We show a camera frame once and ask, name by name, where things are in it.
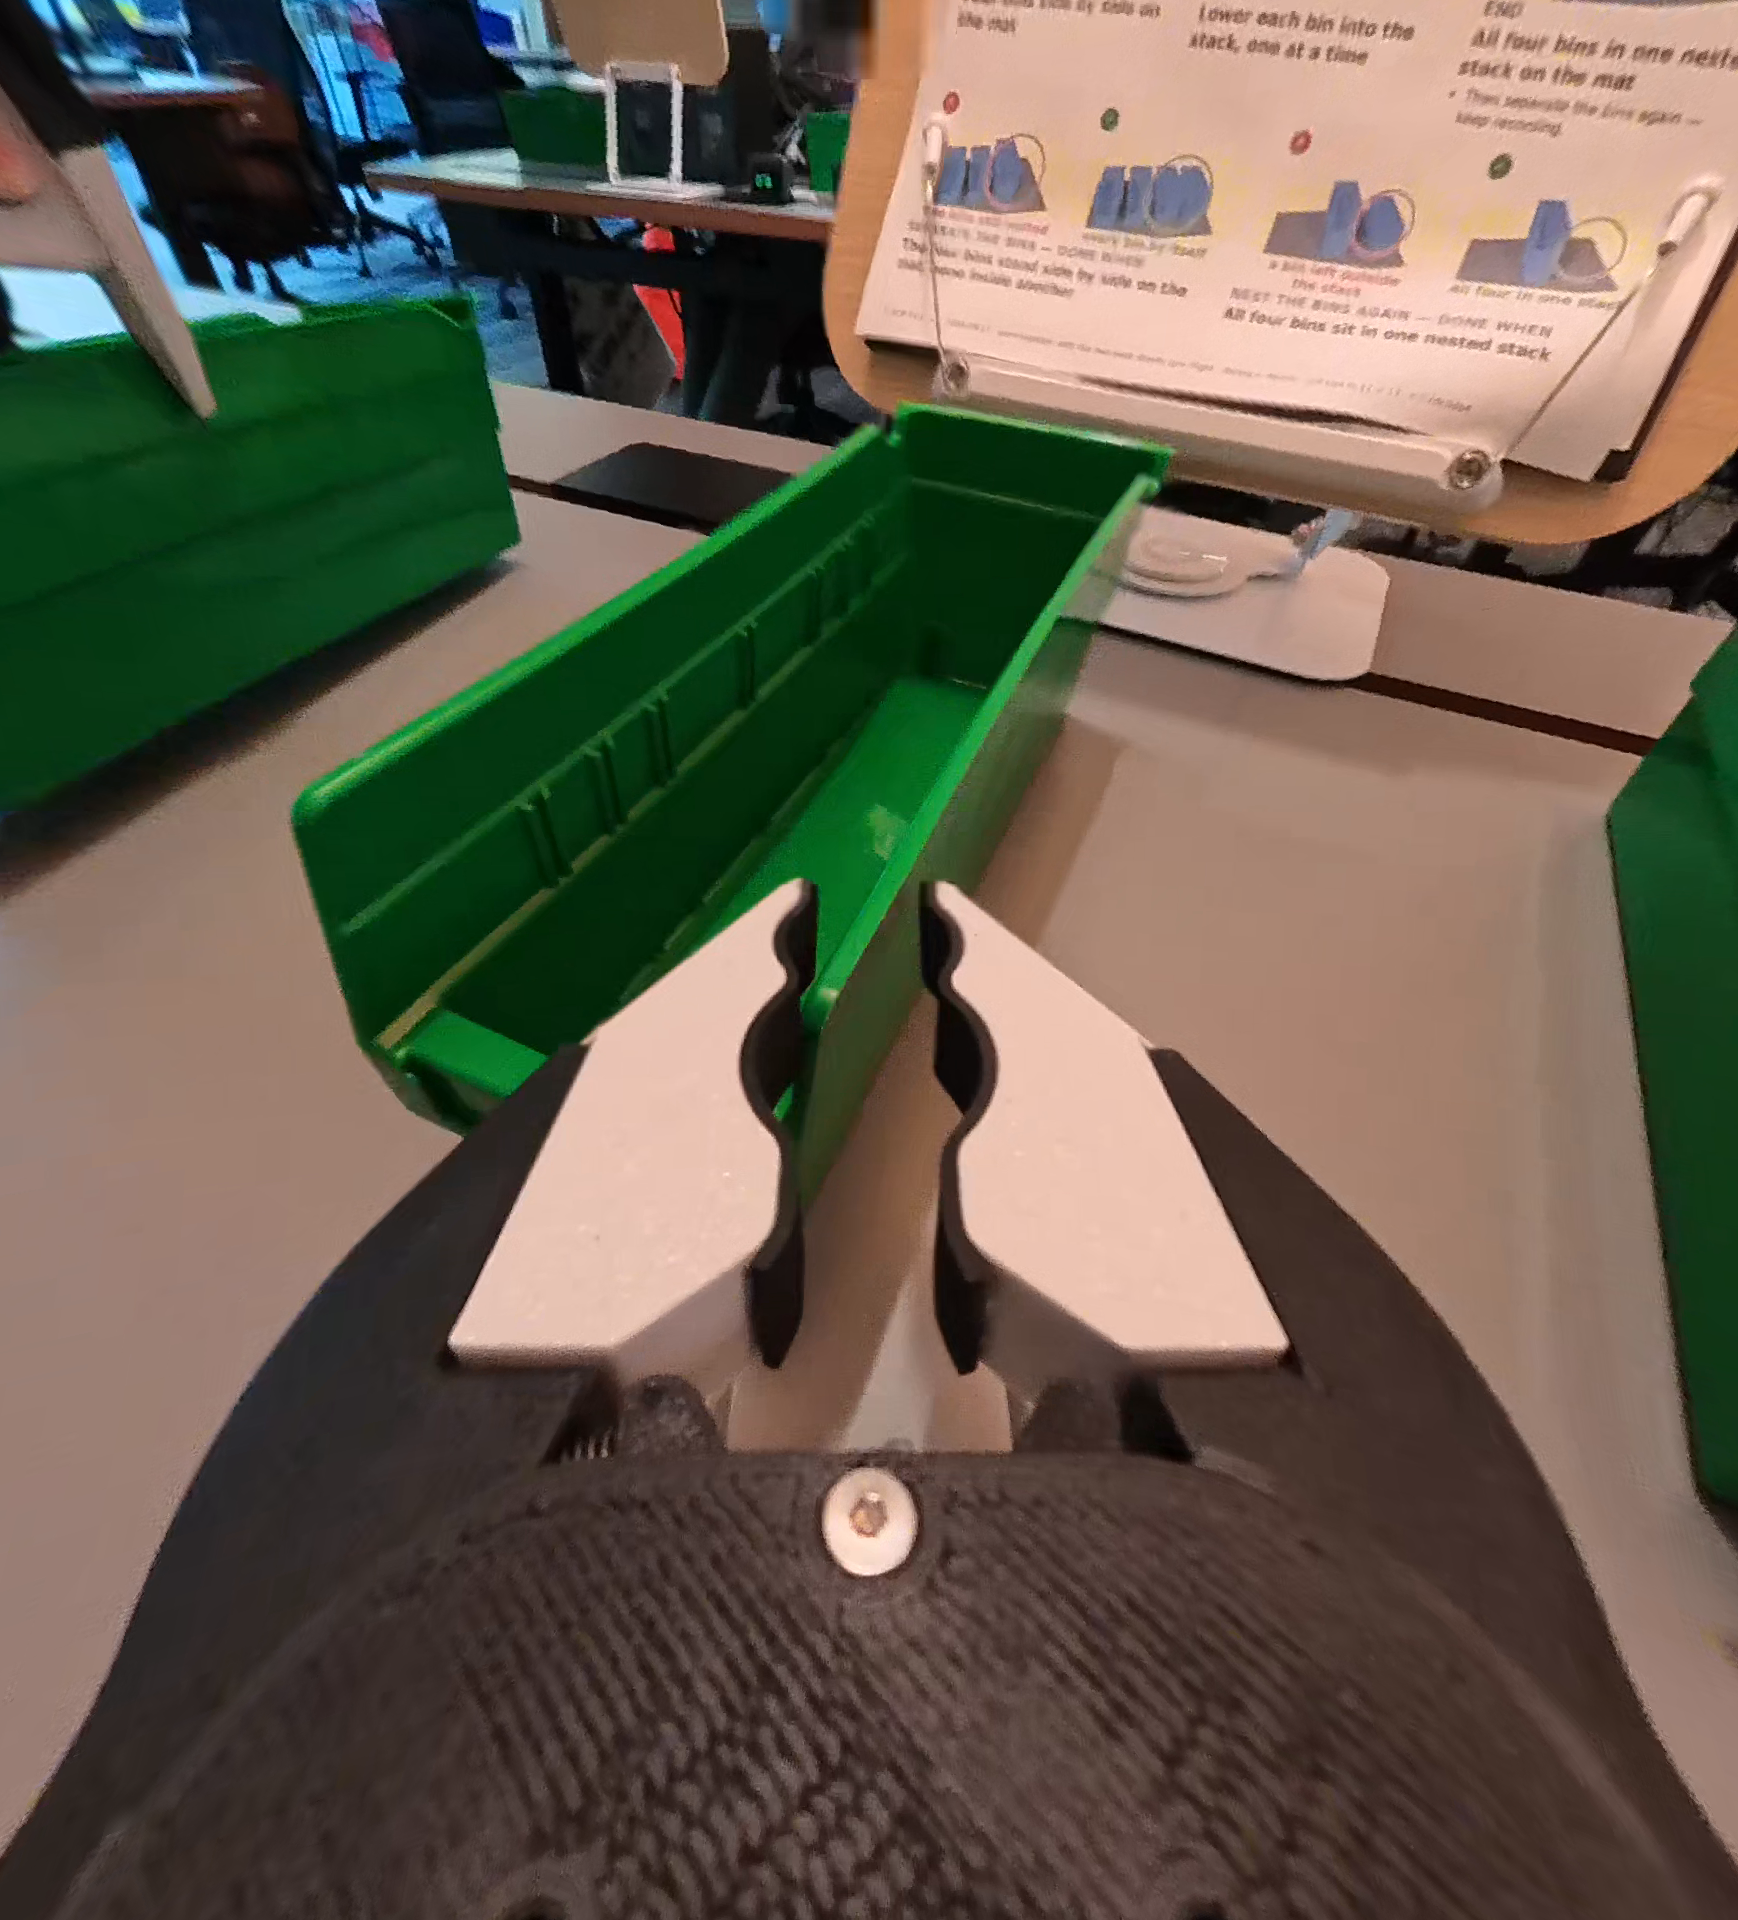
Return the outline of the grey desk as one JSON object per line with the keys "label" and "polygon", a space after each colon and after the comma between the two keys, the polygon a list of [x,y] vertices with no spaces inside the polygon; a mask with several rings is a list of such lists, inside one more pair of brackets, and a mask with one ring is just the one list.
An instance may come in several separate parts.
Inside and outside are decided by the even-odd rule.
{"label": "grey desk", "polygon": [[[693,541],[548,497],[569,471],[820,456],[495,396],[501,571],[0,822],[0,1851],[244,1383],[449,1152],[350,1040],[290,803]],[[1433,1304],[1738,1858],[1738,1520],[1689,1462],[1604,838],[1722,629],[1384,569],[1370,685],[1099,638],[980,900]]]}

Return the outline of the clear acrylic sign holder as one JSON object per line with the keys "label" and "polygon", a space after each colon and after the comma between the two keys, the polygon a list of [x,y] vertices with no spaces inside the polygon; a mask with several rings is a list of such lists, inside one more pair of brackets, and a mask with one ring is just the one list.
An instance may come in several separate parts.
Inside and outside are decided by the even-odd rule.
{"label": "clear acrylic sign holder", "polygon": [[685,82],[674,62],[608,60],[604,89],[604,166],[608,181],[685,182]]}

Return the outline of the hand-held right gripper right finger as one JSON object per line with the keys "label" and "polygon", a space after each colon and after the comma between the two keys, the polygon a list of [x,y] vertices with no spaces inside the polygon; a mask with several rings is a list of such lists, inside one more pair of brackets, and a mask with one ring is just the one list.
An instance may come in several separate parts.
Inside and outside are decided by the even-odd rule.
{"label": "hand-held right gripper right finger", "polygon": [[932,1301],[959,1376],[1029,1403],[1266,1371],[1290,1333],[1170,1095],[1178,1057],[964,889],[919,893],[932,1067],[957,1119],[937,1174]]}

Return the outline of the white clipboard stand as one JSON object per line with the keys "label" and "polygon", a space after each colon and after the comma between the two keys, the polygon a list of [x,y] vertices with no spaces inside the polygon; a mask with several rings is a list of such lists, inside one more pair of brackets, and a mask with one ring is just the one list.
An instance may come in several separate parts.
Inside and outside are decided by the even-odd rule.
{"label": "white clipboard stand", "polygon": [[1316,685],[1354,684],[1373,667],[1388,586],[1371,559],[1342,546],[1361,519],[1485,508],[1504,491],[1506,453],[1472,434],[1170,396],[965,349],[937,353],[932,388],[985,412],[1164,444],[1219,487],[1305,507],[1285,537],[1141,508],[1099,567],[1101,622],[1118,637]]}

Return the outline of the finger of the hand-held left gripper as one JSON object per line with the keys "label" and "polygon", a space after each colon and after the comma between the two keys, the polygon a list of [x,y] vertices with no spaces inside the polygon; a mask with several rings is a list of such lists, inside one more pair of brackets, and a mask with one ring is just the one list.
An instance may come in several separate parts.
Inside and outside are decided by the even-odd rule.
{"label": "finger of the hand-held left gripper", "polygon": [[93,233],[89,275],[105,289],[133,341],[153,358],[188,410],[208,420],[216,412],[202,358],[184,314],[147,250],[106,153],[101,146],[66,149],[58,172]]}

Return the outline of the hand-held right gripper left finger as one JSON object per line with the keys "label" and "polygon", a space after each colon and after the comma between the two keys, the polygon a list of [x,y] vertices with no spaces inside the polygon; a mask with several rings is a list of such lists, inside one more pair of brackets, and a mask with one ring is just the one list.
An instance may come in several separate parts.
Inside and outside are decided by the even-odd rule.
{"label": "hand-held right gripper left finger", "polygon": [[805,1315],[808,879],[769,892],[585,1044],[450,1333],[469,1369],[674,1378],[713,1402],[778,1369]]}

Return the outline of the long wooden table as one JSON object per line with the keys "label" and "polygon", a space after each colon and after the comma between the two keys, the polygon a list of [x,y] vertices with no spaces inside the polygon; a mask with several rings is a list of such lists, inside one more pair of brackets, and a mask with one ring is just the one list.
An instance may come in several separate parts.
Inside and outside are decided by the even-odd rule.
{"label": "long wooden table", "polygon": [[490,214],[490,260],[527,289],[559,395],[603,396],[576,345],[576,283],[722,300],[751,324],[785,319],[789,333],[824,311],[836,200],[805,188],[758,203],[702,182],[608,181],[512,150],[384,161],[364,179],[446,212]]}

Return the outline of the orange object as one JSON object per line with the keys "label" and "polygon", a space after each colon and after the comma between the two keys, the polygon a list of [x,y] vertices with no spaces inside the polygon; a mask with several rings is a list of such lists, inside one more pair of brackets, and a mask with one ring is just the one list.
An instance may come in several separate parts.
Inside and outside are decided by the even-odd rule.
{"label": "orange object", "polygon": [[[659,225],[643,225],[632,246],[646,257],[674,255],[674,233]],[[670,382],[686,374],[686,322],[682,295],[650,280],[636,283],[636,298],[652,321],[670,358]]]}

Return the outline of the instruction sheet on wooden board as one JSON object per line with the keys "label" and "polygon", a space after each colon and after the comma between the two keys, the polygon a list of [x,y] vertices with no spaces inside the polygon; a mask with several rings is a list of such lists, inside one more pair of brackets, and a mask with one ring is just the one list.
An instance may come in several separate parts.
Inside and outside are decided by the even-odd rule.
{"label": "instruction sheet on wooden board", "polygon": [[[877,347],[857,333],[881,214],[901,171],[916,95],[930,58],[937,4],[868,4],[853,142],[826,266],[826,324],[857,396],[886,415],[924,402],[924,349]],[[1389,512],[1435,532],[1482,541],[1563,545],[1624,532],[1696,493],[1738,453],[1738,239],[1658,395],[1640,449],[1610,485],[1579,482],[1509,460],[1489,507],[1389,508],[1378,493],[1342,493],[1346,507]]]}

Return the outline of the dark office chair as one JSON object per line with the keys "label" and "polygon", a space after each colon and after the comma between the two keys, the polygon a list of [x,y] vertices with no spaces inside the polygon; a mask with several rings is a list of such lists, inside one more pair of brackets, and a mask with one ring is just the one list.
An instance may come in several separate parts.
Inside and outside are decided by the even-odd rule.
{"label": "dark office chair", "polygon": [[142,218],[187,284],[297,302],[280,266],[348,237],[348,214],[287,90],[257,67],[229,76],[95,82],[89,102],[136,164]]}

